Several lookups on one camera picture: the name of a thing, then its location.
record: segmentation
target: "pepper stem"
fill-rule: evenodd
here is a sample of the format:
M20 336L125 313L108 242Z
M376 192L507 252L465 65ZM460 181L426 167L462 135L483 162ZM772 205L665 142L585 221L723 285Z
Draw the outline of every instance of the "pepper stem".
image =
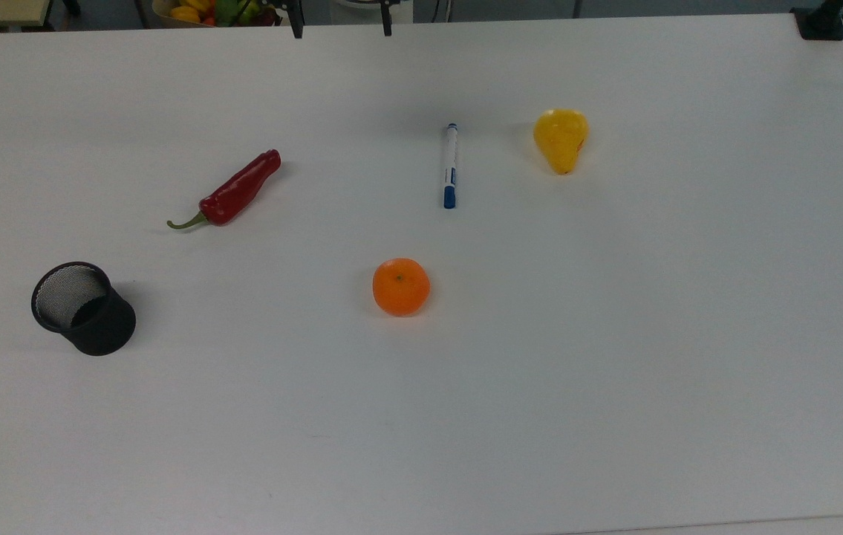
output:
M176 230L181 230L181 228L190 228L193 227L194 224L204 223L206 221L206 216L201 211L198 211L197 215L193 216L193 219L187 221L184 224L174 224L172 221L167 221L167 227L176 228Z

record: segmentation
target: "orange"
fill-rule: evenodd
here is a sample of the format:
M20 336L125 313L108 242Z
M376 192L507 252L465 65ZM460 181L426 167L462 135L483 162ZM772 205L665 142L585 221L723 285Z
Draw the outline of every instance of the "orange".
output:
M414 314L428 300L431 281L424 267L411 258L393 258L378 265L371 277L371 294L393 316Z

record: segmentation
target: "yellow pear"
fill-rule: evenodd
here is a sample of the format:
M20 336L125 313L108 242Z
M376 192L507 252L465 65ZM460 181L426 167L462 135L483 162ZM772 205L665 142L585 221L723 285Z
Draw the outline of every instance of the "yellow pear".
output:
M533 141L554 172L567 174L576 166L590 134L587 118L575 109L548 109L533 125Z

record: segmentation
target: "marker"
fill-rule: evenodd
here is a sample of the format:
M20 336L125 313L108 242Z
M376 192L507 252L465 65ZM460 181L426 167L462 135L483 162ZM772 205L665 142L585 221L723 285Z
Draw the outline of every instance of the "marker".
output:
M458 185L458 125L448 125L444 146L444 207L455 207L455 186Z

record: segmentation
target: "mesh cup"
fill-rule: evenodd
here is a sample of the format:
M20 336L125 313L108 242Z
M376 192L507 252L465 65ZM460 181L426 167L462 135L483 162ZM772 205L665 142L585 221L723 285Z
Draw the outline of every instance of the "mesh cup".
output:
M38 325L57 332L86 355L107 355L134 333L134 309L97 265L69 262L48 271L31 294Z

